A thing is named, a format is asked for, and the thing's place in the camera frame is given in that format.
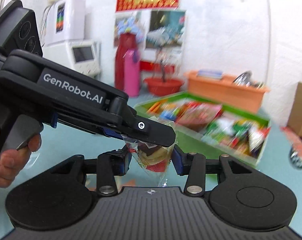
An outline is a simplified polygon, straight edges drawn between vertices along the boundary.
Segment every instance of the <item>green tray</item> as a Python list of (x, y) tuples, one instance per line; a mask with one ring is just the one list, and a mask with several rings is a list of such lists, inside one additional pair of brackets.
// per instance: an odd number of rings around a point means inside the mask
[[(215, 103), (215, 104), (221, 104), (217, 101), (209, 100), (206, 98), (201, 98), (199, 96), (192, 95), (188, 92), (180, 92), (176, 94), (172, 94), (165, 97), (155, 98), (149, 101), (145, 101), (142, 103), (139, 103), (135, 105), (134, 109), (137, 111), (138, 115), (149, 118), (151, 115), (147, 114), (147, 110), (156, 102), (167, 99), (167, 102), (175, 102), (181, 99), (193, 99), (200, 102), (208, 102), (208, 103)], [(270, 120), (265, 119), (264, 117), (261, 117), (256, 114), (252, 114), (243, 110), (240, 110), (238, 108), (222, 104), (222, 109), (231, 113), (234, 113), (236, 115), (242, 116), (247, 119), (254, 120), (258, 122), (259, 124), (269, 127), (270, 126)], [(221, 154), (229, 154), (231, 156), (234, 156), (238, 158), (239, 160), (251, 165), (255, 166), (259, 160), (261, 159), (265, 146), (267, 144), (267, 138), (264, 141), (262, 150), (258, 156), (258, 158), (253, 158), (251, 156), (247, 156), (244, 154), (239, 154), (236, 151), (228, 148), (221, 147), (218, 144), (212, 144), (210, 142), (203, 142), (201, 141), (202, 135), (192, 131), (186, 127), (183, 127), (181, 125), (177, 125), (177, 141), (179, 147), (184, 152), (197, 152), (204, 154), (207, 158), (210, 159), (218, 159)]]

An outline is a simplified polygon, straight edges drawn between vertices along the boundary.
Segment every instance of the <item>red plastic bowl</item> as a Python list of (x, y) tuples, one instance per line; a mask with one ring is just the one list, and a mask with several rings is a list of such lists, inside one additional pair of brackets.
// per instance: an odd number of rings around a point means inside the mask
[(179, 92), (184, 84), (184, 81), (174, 78), (166, 82), (163, 82), (161, 78), (146, 78), (144, 82), (147, 83), (149, 92), (159, 97)]

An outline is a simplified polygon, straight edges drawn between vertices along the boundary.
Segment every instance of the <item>orange basket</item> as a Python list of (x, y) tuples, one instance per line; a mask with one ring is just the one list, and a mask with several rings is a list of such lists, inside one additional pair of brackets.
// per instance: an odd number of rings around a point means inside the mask
[(270, 90), (266, 87), (238, 86), (233, 83), (237, 78), (232, 75), (223, 75), (221, 80), (198, 76), (197, 70), (185, 72), (189, 80), (188, 91), (192, 94), (213, 99), (240, 109), (257, 113), (264, 93)]

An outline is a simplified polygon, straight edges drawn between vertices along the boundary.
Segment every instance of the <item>pink cylinder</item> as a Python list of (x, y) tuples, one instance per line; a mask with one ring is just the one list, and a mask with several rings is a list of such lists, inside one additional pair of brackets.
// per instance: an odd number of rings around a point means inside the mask
[(139, 96), (140, 91), (140, 53), (129, 49), (124, 56), (124, 92), (129, 97)]

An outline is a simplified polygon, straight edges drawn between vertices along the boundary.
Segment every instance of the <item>camera lens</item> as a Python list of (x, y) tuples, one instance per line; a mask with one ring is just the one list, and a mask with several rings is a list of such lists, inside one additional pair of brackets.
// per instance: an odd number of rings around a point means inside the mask
[(31, 23), (29, 21), (25, 22), (20, 30), (20, 39), (25, 39), (26, 36), (29, 34), (30, 29), (31, 29)]
[(35, 47), (35, 39), (34, 36), (32, 36), (25, 44), (24, 50), (32, 52), (34, 50), (34, 47)]

